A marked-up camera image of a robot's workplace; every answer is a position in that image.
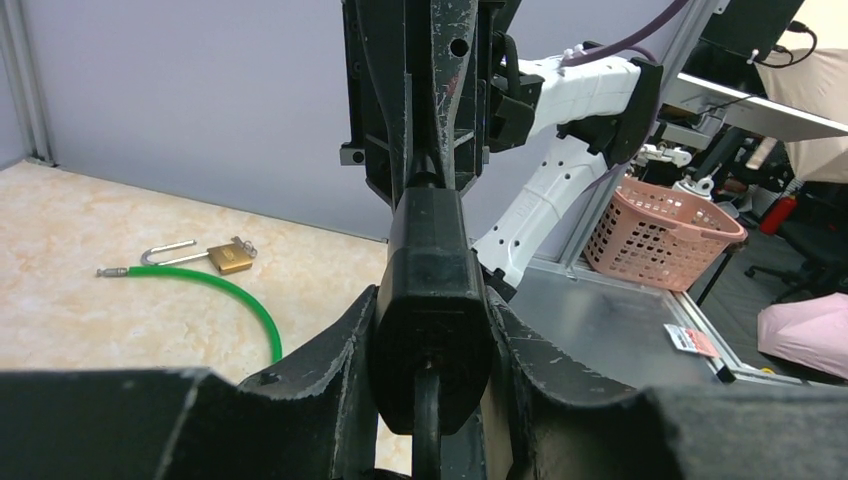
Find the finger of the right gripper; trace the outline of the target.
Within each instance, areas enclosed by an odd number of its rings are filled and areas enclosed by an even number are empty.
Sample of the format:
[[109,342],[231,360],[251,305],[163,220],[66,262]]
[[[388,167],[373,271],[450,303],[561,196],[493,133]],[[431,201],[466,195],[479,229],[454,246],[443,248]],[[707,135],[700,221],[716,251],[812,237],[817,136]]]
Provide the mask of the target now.
[[342,162],[396,208],[409,187],[466,192],[488,156],[491,1],[344,1]]

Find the black padlock with keys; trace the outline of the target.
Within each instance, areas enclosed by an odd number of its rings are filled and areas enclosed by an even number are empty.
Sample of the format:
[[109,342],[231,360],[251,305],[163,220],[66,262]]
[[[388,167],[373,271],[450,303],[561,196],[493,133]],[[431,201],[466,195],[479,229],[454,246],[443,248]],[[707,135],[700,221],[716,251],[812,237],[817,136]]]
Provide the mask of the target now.
[[428,155],[402,184],[377,294],[369,373],[389,429],[412,438],[412,476],[441,476],[441,439],[477,408],[493,349],[486,288],[460,194]]

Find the pink fabric bundle outside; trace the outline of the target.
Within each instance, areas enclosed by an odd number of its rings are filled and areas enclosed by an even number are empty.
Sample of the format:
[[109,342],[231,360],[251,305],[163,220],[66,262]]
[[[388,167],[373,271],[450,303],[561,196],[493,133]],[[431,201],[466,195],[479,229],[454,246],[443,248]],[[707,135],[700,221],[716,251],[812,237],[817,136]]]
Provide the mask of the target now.
[[833,293],[765,308],[757,317],[757,348],[846,379],[847,296]]

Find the brass padlock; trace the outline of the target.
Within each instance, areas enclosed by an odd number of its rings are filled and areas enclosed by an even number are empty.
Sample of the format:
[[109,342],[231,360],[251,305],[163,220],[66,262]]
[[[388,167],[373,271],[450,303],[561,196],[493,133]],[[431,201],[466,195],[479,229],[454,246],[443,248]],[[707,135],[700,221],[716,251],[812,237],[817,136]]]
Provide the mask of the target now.
[[230,275],[250,269],[258,255],[258,250],[252,242],[234,236],[229,243],[210,247],[202,252],[164,261],[154,259],[154,256],[161,253],[195,246],[196,244],[196,240],[190,239],[152,247],[142,253],[140,263],[143,266],[177,266],[206,259],[220,275]]

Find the pink plastic basket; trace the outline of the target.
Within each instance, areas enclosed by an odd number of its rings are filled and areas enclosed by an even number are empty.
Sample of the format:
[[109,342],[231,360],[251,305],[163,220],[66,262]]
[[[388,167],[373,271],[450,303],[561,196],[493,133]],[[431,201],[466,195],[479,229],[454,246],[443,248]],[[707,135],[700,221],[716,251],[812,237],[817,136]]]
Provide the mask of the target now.
[[583,256],[601,274],[682,292],[746,238],[746,229],[711,201],[625,177]]

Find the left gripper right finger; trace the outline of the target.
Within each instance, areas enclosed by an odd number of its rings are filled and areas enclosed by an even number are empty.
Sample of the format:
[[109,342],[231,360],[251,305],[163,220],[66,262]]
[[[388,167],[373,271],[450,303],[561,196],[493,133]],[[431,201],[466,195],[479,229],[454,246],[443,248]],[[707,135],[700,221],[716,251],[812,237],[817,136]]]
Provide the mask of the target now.
[[633,389],[574,360],[487,293],[491,479],[843,479],[847,392],[712,384]]

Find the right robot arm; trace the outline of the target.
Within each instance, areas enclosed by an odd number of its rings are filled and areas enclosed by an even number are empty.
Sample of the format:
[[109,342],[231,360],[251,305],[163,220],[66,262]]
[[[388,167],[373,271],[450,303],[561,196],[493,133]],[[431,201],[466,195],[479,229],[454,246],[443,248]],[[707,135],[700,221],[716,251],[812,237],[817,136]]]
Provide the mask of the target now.
[[[653,122],[662,67],[586,44],[519,57],[515,1],[346,1],[351,138],[392,210],[383,298],[514,294],[531,257],[592,183],[630,160]],[[462,197],[492,153],[555,127],[547,156],[476,241]]]

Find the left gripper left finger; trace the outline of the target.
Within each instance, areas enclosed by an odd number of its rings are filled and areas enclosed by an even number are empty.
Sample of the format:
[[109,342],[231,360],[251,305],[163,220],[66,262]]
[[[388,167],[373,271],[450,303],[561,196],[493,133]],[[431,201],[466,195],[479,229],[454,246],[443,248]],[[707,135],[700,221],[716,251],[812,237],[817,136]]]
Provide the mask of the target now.
[[367,287],[332,325],[238,384],[207,368],[8,371],[5,479],[363,479],[377,412]]

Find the small white paper label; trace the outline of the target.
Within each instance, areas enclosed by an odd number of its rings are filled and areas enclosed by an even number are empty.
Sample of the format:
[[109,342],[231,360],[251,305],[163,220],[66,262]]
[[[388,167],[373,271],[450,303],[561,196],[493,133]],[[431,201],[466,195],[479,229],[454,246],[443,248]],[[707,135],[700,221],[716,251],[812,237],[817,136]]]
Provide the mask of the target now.
[[720,353],[705,333],[673,324],[664,324],[664,328],[677,350],[708,358],[720,357]]

